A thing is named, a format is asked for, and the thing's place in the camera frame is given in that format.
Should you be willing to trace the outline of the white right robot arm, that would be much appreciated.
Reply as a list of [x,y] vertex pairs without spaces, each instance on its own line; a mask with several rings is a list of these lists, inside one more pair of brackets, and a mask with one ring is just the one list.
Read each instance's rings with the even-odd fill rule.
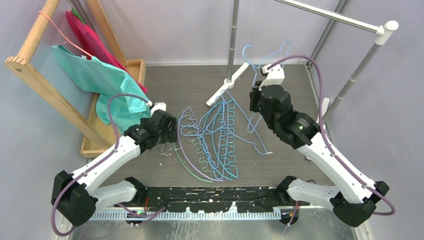
[[281,204],[299,201],[321,206],[350,227],[360,226],[375,213],[389,186],[367,178],[337,152],[311,116],[293,109],[291,96],[281,85],[254,86],[249,98],[249,109],[260,113],[282,142],[309,158],[334,184],[318,185],[286,176],[275,190]]

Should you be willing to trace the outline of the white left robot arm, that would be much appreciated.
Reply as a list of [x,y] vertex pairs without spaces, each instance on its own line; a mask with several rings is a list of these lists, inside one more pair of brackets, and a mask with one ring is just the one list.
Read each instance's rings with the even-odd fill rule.
[[59,172],[53,181],[52,215],[60,212],[74,227],[86,223],[98,210],[117,204],[141,206],[146,187],[134,177],[102,186],[115,171],[147,150],[178,139],[177,119],[165,110],[130,126],[116,143],[87,165],[71,173]]

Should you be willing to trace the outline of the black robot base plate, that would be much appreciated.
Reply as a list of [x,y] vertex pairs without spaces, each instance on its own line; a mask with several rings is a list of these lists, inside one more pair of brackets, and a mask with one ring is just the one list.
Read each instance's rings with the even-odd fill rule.
[[224,187],[148,187],[145,198],[123,202],[127,208],[145,207],[157,211],[165,208],[170,213],[226,213],[235,204],[237,213],[266,213],[277,207],[293,207],[294,200],[271,186]]

